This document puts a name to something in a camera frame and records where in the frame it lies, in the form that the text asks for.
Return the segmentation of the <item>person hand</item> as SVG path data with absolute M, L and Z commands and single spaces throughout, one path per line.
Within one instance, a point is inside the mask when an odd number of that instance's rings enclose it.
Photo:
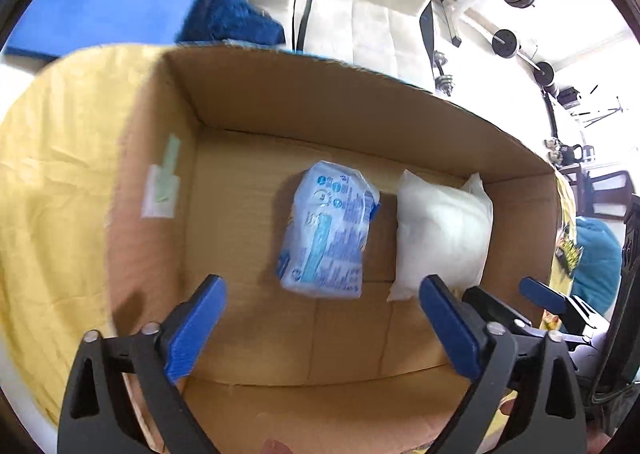
M 293 454 L 293 451 L 280 441 L 268 439 L 262 445 L 260 454 Z

